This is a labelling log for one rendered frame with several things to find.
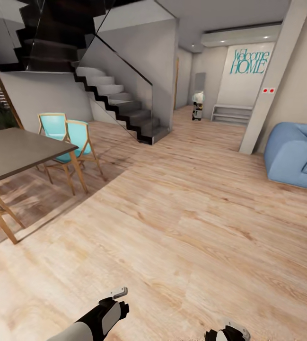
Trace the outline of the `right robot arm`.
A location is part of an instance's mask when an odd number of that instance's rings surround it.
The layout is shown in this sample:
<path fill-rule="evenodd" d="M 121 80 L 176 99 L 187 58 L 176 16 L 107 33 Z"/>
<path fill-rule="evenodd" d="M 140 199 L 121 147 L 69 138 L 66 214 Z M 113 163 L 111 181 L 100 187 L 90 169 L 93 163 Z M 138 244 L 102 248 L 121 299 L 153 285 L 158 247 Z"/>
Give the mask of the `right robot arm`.
<path fill-rule="evenodd" d="M 218 332 L 210 330 L 206 332 L 205 341 L 250 341 L 248 330 L 227 318 L 223 319 L 223 329 Z"/>

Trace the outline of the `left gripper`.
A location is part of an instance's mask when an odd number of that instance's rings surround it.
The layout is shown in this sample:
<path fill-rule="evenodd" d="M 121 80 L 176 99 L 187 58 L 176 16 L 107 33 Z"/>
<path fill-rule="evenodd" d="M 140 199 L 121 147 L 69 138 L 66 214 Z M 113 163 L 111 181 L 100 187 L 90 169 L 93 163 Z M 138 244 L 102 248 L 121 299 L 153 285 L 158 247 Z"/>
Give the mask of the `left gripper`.
<path fill-rule="evenodd" d="M 120 308 L 121 308 L 121 316 L 120 320 L 126 318 L 127 313 L 129 313 L 129 305 L 125 304 L 124 301 L 120 302 Z"/>

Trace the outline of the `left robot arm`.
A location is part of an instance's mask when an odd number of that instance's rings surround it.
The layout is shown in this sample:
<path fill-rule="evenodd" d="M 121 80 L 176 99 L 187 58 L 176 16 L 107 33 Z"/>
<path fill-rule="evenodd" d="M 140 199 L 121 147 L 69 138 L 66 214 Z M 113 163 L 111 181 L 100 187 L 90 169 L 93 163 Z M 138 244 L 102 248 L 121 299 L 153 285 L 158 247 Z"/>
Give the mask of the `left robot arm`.
<path fill-rule="evenodd" d="M 100 300 L 99 305 L 46 341 L 103 341 L 111 328 L 129 313 L 128 304 L 114 301 L 127 294 L 125 286 L 107 291 L 106 298 Z"/>

